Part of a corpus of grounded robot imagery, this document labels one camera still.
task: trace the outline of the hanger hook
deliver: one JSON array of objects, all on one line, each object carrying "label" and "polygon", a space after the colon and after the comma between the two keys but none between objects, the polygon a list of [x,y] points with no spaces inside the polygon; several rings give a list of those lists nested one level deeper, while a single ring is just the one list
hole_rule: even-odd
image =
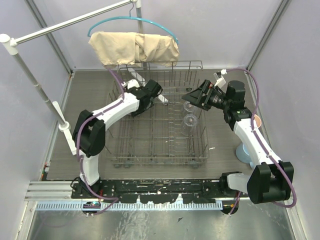
[{"label": "hanger hook", "polygon": [[135,7],[135,4],[134,4],[134,1],[132,1],[132,8],[131,8],[130,11],[129,11],[129,17],[130,17],[130,18],[131,18],[131,10],[134,9],[134,7]]}]

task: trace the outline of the dishwasher rack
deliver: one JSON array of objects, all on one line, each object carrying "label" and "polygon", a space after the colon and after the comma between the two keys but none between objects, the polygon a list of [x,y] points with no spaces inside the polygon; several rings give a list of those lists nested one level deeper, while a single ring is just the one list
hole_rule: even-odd
[{"label": "dishwasher rack", "polygon": [[[193,135],[181,133],[181,111],[185,102],[181,97],[198,87],[201,71],[202,62],[193,65],[191,61],[161,69],[150,63],[144,68],[120,68],[118,74],[124,81],[139,77],[146,82],[149,79],[157,81],[168,103],[155,99],[154,106],[141,115],[127,115],[113,124],[106,132],[105,158],[116,168],[159,164],[197,168],[205,163],[209,157],[205,111],[199,112]],[[119,95],[114,82],[107,104]]]}]

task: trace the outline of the wooden floor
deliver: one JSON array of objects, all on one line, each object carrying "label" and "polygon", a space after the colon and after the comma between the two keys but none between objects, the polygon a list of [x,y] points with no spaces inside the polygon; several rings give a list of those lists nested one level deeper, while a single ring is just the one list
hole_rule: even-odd
[{"label": "wooden floor", "polygon": [[[200,73],[200,82],[204,79],[214,81],[215,72],[213,69],[203,70]],[[227,82],[238,80],[245,83],[245,105],[253,111],[254,103],[244,73],[233,71],[225,78]],[[113,80],[109,72],[105,70],[75,73],[64,111],[64,116],[71,124],[72,131],[81,111],[85,109],[93,111],[106,105]],[[212,108],[206,112],[206,126],[210,157],[199,168],[186,165],[134,165],[130,168],[115,168],[111,162],[100,159],[100,176],[102,179],[186,179],[219,178],[221,173],[234,171],[251,173],[250,166],[241,163],[236,157],[236,148],[241,141],[225,123],[222,110]],[[63,134],[58,132],[47,179],[70,180],[77,177],[79,173],[80,166],[76,157],[71,155]]]}]

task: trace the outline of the reflective surface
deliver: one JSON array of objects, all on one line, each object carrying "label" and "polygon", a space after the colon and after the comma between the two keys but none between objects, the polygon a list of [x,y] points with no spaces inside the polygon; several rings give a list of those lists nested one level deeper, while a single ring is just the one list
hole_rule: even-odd
[{"label": "reflective surface", "polygon": [[37,211],[29,240],[291,240],[284,208],[241,200],[232,217],[221,211]]}]

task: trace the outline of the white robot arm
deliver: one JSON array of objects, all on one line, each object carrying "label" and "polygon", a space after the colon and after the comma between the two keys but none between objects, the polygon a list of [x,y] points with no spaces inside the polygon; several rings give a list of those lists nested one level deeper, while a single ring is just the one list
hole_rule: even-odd
[{"label": "white robot arm", "polygon": [[84,110],[80,113],[72,135],[74,141],[76,141],[79,129],[85,120],[98,113],[105,112],[105,110],[110,109],[123,100],[121,104],[89,121],[81,133],[80,154],[84,156],[83,172],[89,186],[94,185],[100,179],[98,159],[99,153],[105,146],[105,132],[112,124],[124,116],[131,114],[135,117],[151,108],[154,105],[154,98],[161,91],[161,86],[153,80],[149,80],[145,86],[139,86],[138,82],[133,79],[127,83],[124,99],[120,97],[101,109],[93,112]]},{"label": "white robot arm", "polygon": [[205,80],[200,87],[184,95],[182,99],[206,111],[211,107],[223,110],[225,122],[248,149],[255,167],[253,173],[251,175],[241,172],[223,173],[219,181],[220,190],[225,193],[229,190],[244,192],[255,204],[288,200],[291,194],[289,184],[269,157],[272,156],[279,163],[291,182],[294,175],[293,166],[290,162],[281,161],[267,144],[256,125],[253,131],[252,113],[245,107],[244,83],[230,81],[224,93],[219,88],[219,83],[225,81],[219,80],[220,78],[217,80],[218,84]]}]

